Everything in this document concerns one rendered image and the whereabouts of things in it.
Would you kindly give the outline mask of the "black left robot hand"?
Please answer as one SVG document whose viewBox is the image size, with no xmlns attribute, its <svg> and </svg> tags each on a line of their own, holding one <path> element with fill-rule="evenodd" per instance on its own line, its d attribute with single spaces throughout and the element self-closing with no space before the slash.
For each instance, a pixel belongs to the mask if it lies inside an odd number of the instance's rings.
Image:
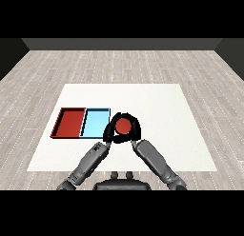
<svg viewBox="0 0 244 236">
<path fill-rule="evenodd" d="M 103 132 L 103 141 L 106 143 L 114 142 L 116 144 L 121 144 L 127 141 L 125 135 L 119 134 L 115 135 L 115 125 L 116 122 L 122 117 L 121 112 L 117 112 L 111 119 L 111 121 L 106 125 L 105 130 Z"/>
</svg>

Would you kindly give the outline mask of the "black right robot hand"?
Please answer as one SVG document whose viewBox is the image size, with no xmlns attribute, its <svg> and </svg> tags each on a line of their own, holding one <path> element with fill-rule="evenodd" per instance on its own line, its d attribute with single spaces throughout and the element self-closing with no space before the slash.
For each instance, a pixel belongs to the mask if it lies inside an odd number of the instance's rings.
<svg viewBox="0 0 244 236">
<path fill-rule="evenodd" d="M 124 141 L 138 141 L 141 139 L 141 127 L 137 118 L 133 117 L 129 113 L 124 113 L 124 118 L 130 121 L 132 128 L 124 135 Z"/>
</svg>

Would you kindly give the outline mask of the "small red can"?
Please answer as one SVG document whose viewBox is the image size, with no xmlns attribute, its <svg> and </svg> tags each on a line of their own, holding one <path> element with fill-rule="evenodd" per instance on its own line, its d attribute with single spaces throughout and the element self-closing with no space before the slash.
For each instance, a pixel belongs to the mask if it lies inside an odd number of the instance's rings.
<svg viewBox="0 0 244 236">
<path fill-rule="evenodd" d="M 131 122 L 126 118 L 120 118 L 115 124 L 115 131 L 118 134 L 128 134 L 132 129 Z"/>
</svg>

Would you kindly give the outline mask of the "shallow open light blue box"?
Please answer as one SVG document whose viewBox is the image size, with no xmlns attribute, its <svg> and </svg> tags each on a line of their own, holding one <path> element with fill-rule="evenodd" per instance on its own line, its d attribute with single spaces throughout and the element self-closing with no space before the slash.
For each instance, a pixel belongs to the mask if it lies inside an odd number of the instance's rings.
<svg viewBox="0 0 244 236">
<path fill-rule="evenodd" d="M 102 139 L 110 116 L 109 108 L 87 108 L 80 129 L 80 138 Z"/>
</svg>

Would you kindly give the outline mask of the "shallow open red box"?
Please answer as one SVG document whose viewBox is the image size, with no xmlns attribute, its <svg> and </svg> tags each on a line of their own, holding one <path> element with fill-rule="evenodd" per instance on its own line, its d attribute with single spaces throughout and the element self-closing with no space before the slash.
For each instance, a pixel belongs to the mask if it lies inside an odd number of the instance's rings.
<svg viewBox="0 0 244 236">
<path fill-rule="evenodd" d="M 79 139 L 85 108 L 61 108 L 53 129 L 52 139 Z"/>
</svg>

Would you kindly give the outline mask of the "dark grey robot body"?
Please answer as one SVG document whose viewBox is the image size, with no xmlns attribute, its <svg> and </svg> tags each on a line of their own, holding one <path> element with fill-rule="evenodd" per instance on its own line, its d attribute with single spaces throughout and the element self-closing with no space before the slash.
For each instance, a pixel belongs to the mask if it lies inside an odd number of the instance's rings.
<svg viewBox="0 0 244 236">
<path fill-rule="evenodd" d="M 111 178 L 96 183 L 93 190 L 151 190 L 148 183 L 135 180 L 131 171 L 126 172 L 125 179 L 118 178 L 118 172 L 113 171 Z"/>
</svg>

